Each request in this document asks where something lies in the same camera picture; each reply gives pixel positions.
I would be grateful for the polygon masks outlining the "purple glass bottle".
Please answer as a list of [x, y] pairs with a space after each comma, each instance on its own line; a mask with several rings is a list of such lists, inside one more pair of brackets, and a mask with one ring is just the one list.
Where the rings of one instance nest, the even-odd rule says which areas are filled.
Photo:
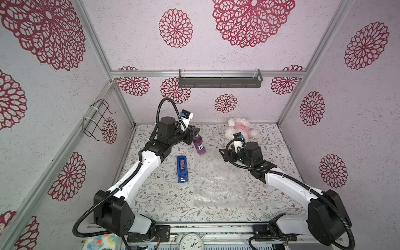
[[196, 135], [196, 137], [193, 139], [193, 145], [199, 155], [206, 154], [206, 149], [203, 144], [203, 138], [199, 134]]

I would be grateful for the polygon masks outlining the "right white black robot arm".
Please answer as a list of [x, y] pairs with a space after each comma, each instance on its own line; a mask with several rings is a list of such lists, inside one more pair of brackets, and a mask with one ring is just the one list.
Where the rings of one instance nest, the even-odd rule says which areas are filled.
[[224, 162], [249, 171], [252, 176], [284, 192], [306, 210], [304, 216], [280, 214], [267, 223], [267, 229], [254, 233], [253, 241], [288, 241], [300, 235], [313, 236], [319, 243], [341, 250], [355, 249], [352, 223], [340, 196], [333, 190], [315, 189], [284, 173], [264, 159], [258, 143], [246, 142], [241, 136], [228, 142], [219, 153]]

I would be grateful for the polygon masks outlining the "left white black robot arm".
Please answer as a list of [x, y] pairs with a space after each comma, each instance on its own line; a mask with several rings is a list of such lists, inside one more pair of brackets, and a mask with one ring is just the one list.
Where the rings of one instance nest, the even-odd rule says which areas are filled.
[[138, 152], [138, 160], [133, 167], [107, 191], [99, 190], [93, 198], [93, 206], [75, 222], [72, 233], [76, 237], [95, 237], [115, 234], [125, 238], [128, 234], [139, 234], [147, 240], [157, 236], [155, 220], [133, 212], [132, 200], [151, 173], [159, 167], [171, 153], [173, 146], [183, 142], [191, 144], [199, 128], [190, 124], [193, 114], [187, 110], [177, 112], [177, 118], [160, 117], [165, 102], [172, 104], [171, 98], [163, 98], [156, 112], [154, 130], [144, 148]]

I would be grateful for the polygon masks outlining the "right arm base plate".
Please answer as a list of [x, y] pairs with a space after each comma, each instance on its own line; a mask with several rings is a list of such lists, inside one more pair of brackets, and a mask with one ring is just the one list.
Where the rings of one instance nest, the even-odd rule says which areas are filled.
[[277, 226], [270, 224], [252, 225], [255, 241], [296, 241], [297, 235], [288, 235], [280, 231]]

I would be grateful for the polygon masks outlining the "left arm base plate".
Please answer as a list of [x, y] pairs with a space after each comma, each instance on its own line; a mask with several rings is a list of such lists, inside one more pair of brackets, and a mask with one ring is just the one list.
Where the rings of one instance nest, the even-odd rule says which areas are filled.
[[169, 225], [155, 225], [150, 228], [150, 232], [147, 234], [130, 233], [127, 237], [128, 243], [164, 243], [170, 240]]

